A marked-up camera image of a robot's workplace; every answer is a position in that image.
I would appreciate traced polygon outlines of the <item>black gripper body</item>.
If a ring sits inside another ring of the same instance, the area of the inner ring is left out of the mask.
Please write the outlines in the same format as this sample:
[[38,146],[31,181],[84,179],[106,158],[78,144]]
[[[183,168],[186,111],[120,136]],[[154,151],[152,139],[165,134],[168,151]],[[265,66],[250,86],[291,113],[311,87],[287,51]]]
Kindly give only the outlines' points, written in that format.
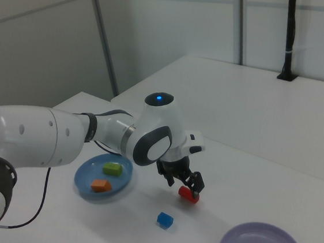
[[159,159],[156,164],[159,174],[163,175],[164,178],[174,177],[186,180],[190,175],[190,160],[188,156],[174,162],[166,162]]

